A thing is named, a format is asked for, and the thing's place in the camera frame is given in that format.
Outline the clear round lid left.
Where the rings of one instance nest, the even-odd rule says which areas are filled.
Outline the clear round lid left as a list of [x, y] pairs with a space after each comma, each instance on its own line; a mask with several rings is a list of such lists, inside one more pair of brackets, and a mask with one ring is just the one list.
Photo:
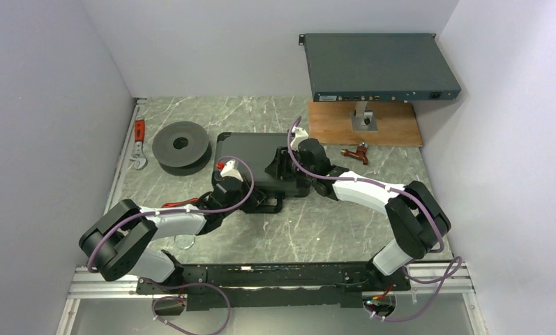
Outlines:
[[173, 238], [174, 245], [180, 250], [188, 250], [195, 244], [194, 235], [177, 235]]

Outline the red black utility knife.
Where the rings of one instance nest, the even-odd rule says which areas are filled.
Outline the red black utility knife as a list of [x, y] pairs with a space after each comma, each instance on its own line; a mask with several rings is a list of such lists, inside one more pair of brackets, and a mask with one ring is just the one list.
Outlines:
[[179, 201], [179, 202], [168, 202], [168, 203], [165, 203], [165, 204], [161, 205], [160, 208], [180, 207], [180, 206], [184, 206], [184, 205], [187, 205], [187, 204], [195, 203], [198, 200], [199, 200], [199, 198], [191, 198], [191, 199], [182, 200], [182, 201]]

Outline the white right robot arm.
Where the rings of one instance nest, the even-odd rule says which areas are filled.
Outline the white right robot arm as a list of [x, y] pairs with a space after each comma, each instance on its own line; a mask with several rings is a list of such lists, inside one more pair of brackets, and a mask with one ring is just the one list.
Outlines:
[[441, 253], [451, 222], [424, 183], [391, 184], [333, 164], [325, 148], [296, 120], [284, 146], [277, 148], [265, 171], [274, 179], [294, 179], [323, 197], [378, 211], [389, 220], [393, 240], [368, 262], [366, 280], [384, 289], [393, 274], [429, 253]]

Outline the red adjustable wrench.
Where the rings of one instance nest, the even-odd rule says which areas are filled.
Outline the red adjustable wrench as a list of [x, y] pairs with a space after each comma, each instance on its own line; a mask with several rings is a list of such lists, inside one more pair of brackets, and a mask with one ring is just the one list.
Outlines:
[[134, 145], [131, 153], [130, 160], [133, 162], [133, 168], [136, 170], [143, 170], [148, 164], [148, 160], [143, 152], [144, 136], [145, 136], [145, 120], [142, 115], [142, 104], [136, 105], [136, 117], [134, 120], [133, 136]]

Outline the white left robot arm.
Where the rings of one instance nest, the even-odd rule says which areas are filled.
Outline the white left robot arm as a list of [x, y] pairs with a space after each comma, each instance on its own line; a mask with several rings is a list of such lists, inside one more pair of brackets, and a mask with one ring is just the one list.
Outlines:
[[208, 234], [253, 196], [251, 168], [233, 156], [220, 162], [220, 181], [193, 202], [150, 208], [125, 199], [113, 206], [79, 240], [88, 257], [87, 270], [106, 281], [133, 275], [155, 282], [163, 292], [177, 291], [184, 282], [182, 264], [169, 251], [150, 251], [149, 244], [167, 237]]

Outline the wooden base board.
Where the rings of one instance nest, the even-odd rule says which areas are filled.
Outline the wooden base board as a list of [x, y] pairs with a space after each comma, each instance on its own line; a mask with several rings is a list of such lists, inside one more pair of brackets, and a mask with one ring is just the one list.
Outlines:
[[322, 144], [423, 146], [412, 104], [369, 102], [364, 112], [355, 107], [352, 102], [309, 102], [310, 136]]

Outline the brass red valve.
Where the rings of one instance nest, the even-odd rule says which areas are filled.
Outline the brass red valve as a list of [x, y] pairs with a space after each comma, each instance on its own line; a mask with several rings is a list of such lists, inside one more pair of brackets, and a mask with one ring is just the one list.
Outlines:
[[356, 147], [355, 151], [350, 151], [349, 149], [341, 149], [340, 153], [344, 157], [353, 158], [357, 161], [361, 161], [363, 165], [369, 164], [369, 159], [367, 157], [368, 145], [365, 142], [361, 142]]

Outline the metal device stand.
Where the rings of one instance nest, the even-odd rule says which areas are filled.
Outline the metal device stand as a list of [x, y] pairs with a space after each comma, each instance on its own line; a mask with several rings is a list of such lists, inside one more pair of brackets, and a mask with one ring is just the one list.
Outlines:
[[377, 131], [375, 114], [368, 108], [367, 101], [358, 101], [350, 112], [350, 121], [354, 131]]

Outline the black poker set case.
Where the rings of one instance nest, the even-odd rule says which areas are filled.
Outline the black poker set case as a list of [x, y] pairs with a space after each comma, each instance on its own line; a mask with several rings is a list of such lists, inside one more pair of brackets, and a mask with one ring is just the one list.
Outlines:
[[285, 198], [304, 198], [311, 189], [310, 181], [278, 181], [264, 171], [272, 161], [276, 148], [286, 145], [287, 135], [284, 133], [224, 132], [216, 138], [215, 161], [226, 156], [243, 160], [253, 172], [249, 174], [246, 168], [241, 167], [239, 171], [243, 177], [254, 179], [255, 187], [268, 196], [266, 214], [277, 214]]

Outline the black filament spool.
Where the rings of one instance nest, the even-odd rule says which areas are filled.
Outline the black filament spool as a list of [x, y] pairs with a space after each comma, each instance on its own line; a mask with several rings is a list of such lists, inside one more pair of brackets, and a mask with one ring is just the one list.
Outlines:
[[199, 172], [213, 152], [207, 131], [191, 121], [175, 122], [158, 131], [152, 151], [159, 166], [174, 176]]

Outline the grey rack network device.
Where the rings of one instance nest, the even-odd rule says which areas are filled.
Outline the grey rack network device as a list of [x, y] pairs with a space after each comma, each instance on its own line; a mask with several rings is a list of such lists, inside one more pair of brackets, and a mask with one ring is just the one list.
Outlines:
[[304, 33], [315, 102], [451, 101], [461, 87], [433, 33]]

